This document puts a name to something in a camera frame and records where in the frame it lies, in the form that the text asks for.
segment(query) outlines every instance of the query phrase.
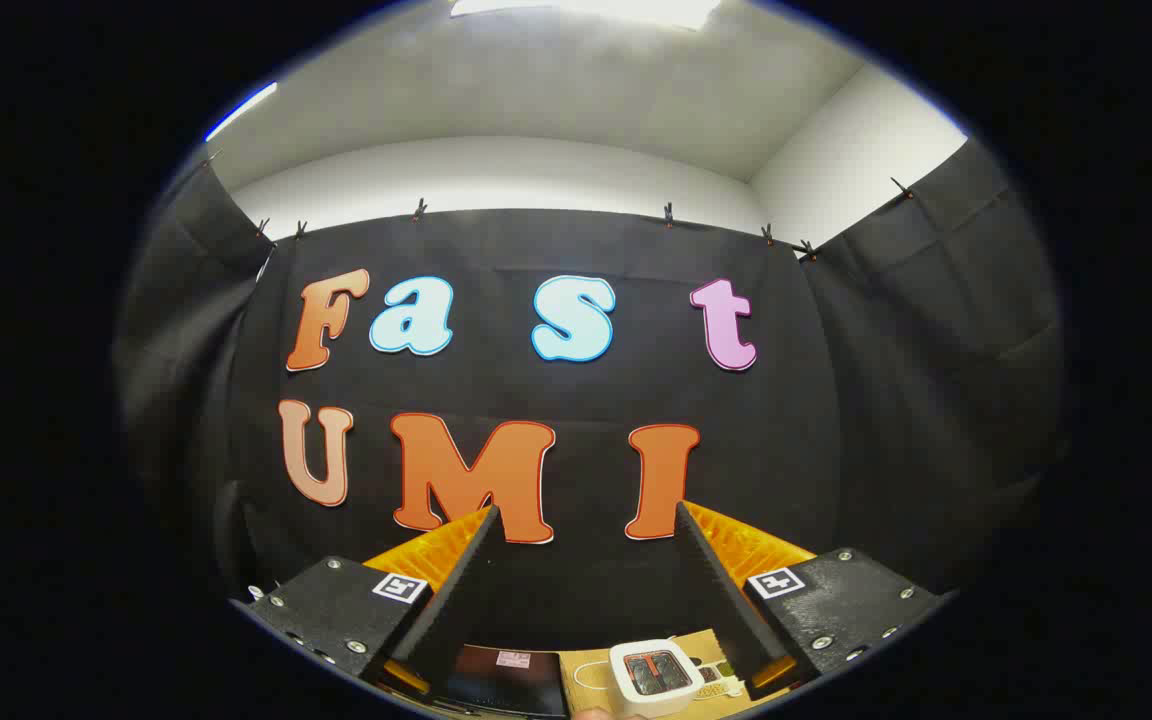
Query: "peach letter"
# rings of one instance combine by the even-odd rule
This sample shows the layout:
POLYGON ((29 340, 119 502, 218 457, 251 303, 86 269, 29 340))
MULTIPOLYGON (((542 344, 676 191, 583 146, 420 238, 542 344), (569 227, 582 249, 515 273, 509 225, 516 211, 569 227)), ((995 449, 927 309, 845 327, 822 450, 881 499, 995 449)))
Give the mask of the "peach letter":
POLYGON ((646 425, 630 433, 639 452, 639 514, 626 525, 630 539, 673 537, 673 518, 687 487, 687 455, 700 445, 691 425, 646 425))
POLYGON ((488 500, 500 509, 507 541, 541 544, 554 539, 540 507, 540 471, 554 430, 540 423, 508 420, 492 430, 472 468, 465 465, 447 424, 435 415, 394 415, 389 427, 403 446, 403 506, 394 521, 412 530, 444 523, 430 497, 448 520, 479 510, 488 500))
POLYGON ((353 415, 339 407, 319 410, 319 424, 326 435, 328 455, 328 479, 319 480, 310 473, 305 461, 305 425, 310 420, 310 406, 297 400, 285 400, 278 404, 278 414, 283 418, 283 464, 288 477, 303 497, 335 507, 344 501, 349 491, 349 478, 344 465, 344 433, 353 427, 353 415))
POLYGON ((323 344, 323 332, 335 340, 344 332, 344 320, 349 314, 349 295, 362 297, 367 291, 367 271, 355 270, 334 278, 305 286, 301 297, 305 305, 301 309, 301 325, 296 328, 296 347, 287 356, 288 372, 312 370, 328 363, 332 351, 323 344), (349 295, 333 300, 339 291, 349 295))

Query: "black fabric backdrop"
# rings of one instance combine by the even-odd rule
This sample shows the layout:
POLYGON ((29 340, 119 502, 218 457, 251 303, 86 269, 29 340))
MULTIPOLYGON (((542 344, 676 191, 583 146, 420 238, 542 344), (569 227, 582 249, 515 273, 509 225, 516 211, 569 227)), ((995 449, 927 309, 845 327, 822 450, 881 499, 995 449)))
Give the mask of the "black fabric backdrop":
MULTIPOLYGON (((402 503, 394 415, 440 416, 470 464, 503 420, 553 427, 543 501, 556 536, 508 547, 511 584, 475 630, 484 644, 599 647, 707 626, 670 597, 675 544, 623 533, 641 475, 627 437, 643 425, 700 431, 687 471, 690 500, 806 547, 827 546, 835 533, 838 406, 823 328, 793 251, 749 234, 559 210, 458 211, 312 232, 280 242, 265 268, 242 324, 230 397, 234 477, 256 551, 279 578, 326 548, 365 560, 419 533, 391 516, 402 503), (302 288, 356 268, 366 268, 371 290, 351 302, 328 364, 288 373, 302 288), (532 350, 532 296, 559 274, 604 278, 616 291, 614 338, 590 363, 547 363, 532 350), (374 350, 367 329, 384 293, 417 275, 454 288, 450 343, 427 357, 374 350), (753 306, 741 333, 759 357, 744 373, 710 359, 702 311, 689 301, 720 276, 753 306), (289 482, 276 414, 283 397, 351 411, 344 505, 316 505, 289 482)), ((323 478, 323 432, 316 420, 310 427, 308 463, 323 478)))
MULTIPOLYGON (((599 647, 707 626, 672 593, 672 541, 622 532, 639 491, 627 434, 653 423, 700 431, 689 500, 813 551, 851 544, 947 589, 1061 447, 1061 324, 1038 233, 975 143, 914 191, 803 265, 782 243, 726 229, 482 210, 288 238, 253 283, 270 243, 202 168, 151 234, 115 354, 136 464, 165 514, 191 528, 192 556, 211 547, 211 574, 238 594, 328 552, 364 560, 416 536, 391 516, 394 414, 442 416, 470 462, 502 420, 548 424, 544 510, 556 539, 511 546, 513 583, 472 638, 495 646, 599 647), (204 275, 191 266, 200 258, 227 270, 204 275), (332 359, 287 373, 301 288, 356 268, 371 288, 351 301, 332 359), (385 290, 425 274, 456 293, 450 344, 429 357, 376 351, 366 331, 385 290), (593 363, 532 351, 532 295, 555 274, 616 290, 614 340, 593 363), (719 276, 753 305, 741 336, 759 359, 745 373, 713 364, 687 302, 719 276), (287 478, 282 397, 355 415, 344 505, 317 506, 287 478), (156 410, 169 401, 174 414, 156 410)), ((316 420, 306 447, 321 478, 316 420)))

